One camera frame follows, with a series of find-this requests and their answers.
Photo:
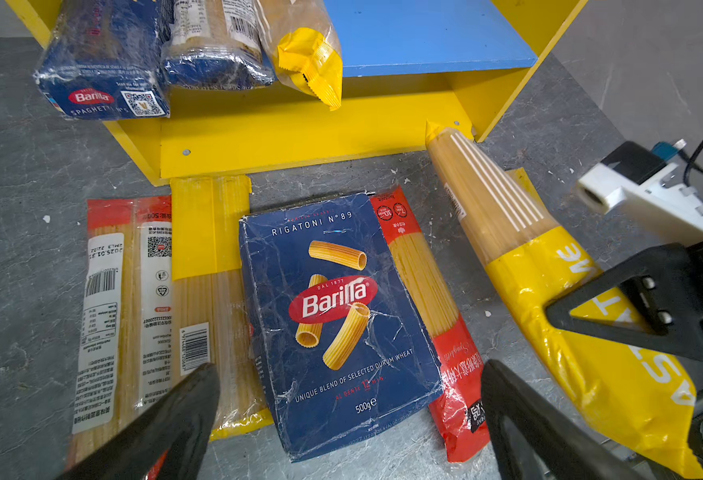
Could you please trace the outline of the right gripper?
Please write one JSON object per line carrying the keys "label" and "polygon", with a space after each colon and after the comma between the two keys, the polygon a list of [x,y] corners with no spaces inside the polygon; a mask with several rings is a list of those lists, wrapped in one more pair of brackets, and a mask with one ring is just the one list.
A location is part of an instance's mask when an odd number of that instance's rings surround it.
{"label": "right gripper", "polygon": [[643,250],[545,306],[556,328],[703,360],[703,241]]}

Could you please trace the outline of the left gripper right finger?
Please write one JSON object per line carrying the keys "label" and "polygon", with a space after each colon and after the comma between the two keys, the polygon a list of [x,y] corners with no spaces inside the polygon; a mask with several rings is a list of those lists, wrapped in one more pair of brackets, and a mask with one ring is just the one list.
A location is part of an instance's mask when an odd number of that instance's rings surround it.
{"label": "left gripper right finger", "polygon": [[491,444],[503,479],[639,479],[505,364],[491,360],[481,376]]}

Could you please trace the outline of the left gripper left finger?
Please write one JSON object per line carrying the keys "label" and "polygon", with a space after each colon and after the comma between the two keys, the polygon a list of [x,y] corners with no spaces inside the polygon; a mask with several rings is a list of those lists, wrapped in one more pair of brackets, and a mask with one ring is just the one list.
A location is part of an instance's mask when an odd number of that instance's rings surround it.
{"label": "left gripper left finger", "polygon": [[216,366],[202,364],[115,438],[59,477],[141,479],[161,462],[159,479],[197,478],[219,395]]}

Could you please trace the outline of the yellow Pastatime spaghetti bag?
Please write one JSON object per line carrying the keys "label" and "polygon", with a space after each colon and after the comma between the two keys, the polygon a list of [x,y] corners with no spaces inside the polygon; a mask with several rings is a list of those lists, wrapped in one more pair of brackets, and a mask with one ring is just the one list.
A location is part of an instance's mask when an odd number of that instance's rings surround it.
{"label": "yellow Pastatime spaghetti bag", "polygon": [[425,146],[493,287],[587,425],[684,478],[703,478],[689,447],[697,390],[681,362],[553,327],[545,305],[601,268],[459,130],[429,123]]}

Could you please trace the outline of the blue Barilla spaghetti box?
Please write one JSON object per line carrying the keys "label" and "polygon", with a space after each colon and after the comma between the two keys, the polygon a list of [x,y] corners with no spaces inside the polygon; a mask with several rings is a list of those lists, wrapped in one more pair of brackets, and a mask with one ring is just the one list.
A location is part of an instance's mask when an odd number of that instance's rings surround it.
{"label": "blue Barilla spaghetti box", "polygon": [[171,1],[65,1],[35,84],[70,119],[167,117],[162,48],[171,20]]}

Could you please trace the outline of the clear spaghetti bag white label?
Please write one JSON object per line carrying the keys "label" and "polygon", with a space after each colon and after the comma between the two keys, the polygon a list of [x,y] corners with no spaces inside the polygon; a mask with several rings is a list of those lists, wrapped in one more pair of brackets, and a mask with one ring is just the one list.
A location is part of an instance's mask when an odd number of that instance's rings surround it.
{"label": "clear spaghetti bag white label", "polygon": [[169,83],[185,89],[241,91],[276,80],[249,0],[175,1],[162,65]]}

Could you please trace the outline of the yellow short spaghetti bag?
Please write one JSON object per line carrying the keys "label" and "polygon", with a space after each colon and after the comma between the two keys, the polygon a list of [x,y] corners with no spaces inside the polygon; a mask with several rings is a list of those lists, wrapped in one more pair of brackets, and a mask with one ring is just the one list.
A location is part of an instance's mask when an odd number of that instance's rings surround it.
{"label": "yellow short spaghetti bag", "polygon": [[322,0],[255,0],[263,51],[285,86],[341,106],[343,61],[338,34]]}

